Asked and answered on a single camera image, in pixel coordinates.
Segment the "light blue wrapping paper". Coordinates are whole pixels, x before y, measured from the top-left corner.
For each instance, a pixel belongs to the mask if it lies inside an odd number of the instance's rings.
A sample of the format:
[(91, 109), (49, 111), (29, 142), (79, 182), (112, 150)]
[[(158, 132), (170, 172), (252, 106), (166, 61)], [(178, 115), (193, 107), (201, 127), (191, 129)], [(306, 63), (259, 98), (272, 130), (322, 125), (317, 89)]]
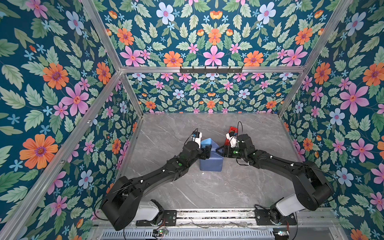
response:
[(217, 150), (220, 146), (211, 138), (201, 142), (202, 157), (200, 158), (200, 170), (206, 172), (221, 172), (224, 158)]

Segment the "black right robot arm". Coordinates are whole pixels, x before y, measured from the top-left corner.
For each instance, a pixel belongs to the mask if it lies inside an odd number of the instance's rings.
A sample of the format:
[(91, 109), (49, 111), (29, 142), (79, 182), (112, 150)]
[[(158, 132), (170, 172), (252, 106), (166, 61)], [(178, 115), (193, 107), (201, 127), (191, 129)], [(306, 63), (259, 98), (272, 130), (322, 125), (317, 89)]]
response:
[(245, 166), (273, 172), (292, 182), (295, 193), (270, 206), (268, 216), (273, 224), (283, 223), (298, 211), (315, 211), (335, 193), (325, 173), (314, 163), (293, 162), (257, 150), (247, 134), (239, 135), (235, 144), (224, 145), (216, 152), (225, 158), (241, 159)]

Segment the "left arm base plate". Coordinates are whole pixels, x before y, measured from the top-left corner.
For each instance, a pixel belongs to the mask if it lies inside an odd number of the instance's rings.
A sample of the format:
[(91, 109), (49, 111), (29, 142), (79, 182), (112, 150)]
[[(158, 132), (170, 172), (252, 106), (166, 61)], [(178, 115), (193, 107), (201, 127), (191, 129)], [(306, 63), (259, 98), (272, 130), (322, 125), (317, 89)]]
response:
[(178, 212), (176, 210), (164, 210), (151, 221), (136, 221), (137, 227), (160, 227), (160, 226), (176, 226)]

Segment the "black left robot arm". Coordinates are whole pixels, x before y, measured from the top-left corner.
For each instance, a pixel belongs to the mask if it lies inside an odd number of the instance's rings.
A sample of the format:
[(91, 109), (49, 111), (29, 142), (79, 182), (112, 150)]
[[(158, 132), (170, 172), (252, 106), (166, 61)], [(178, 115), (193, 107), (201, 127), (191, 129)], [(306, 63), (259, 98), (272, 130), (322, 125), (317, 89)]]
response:
[(142, 198), (155, 188), (180, 179), (197, 160), (205, 160), (210, 156), (211, 147), (201, 148), (194, 141), (187, 142), (181, 153), (159, 169), (133, 179), (125, 176), (117, 179), (101, 203), (102, 212), (116, 231), (137, 221), (146, 221), (155, 226), (161, 224), (164, 208), (156, 200), (142, 202)]

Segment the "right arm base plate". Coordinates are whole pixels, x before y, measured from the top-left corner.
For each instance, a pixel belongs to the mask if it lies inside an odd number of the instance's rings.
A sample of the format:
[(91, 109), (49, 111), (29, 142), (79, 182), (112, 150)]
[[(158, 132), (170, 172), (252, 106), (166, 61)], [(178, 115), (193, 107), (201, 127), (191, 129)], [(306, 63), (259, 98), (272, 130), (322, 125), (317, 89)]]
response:
[(297, 218), (294, 214), (289, 216), (282, 216), (276, 211), (270, 213), (269, 210), (255, 209), (255, 220), (258, 226), (296, 226), (298, 224)]

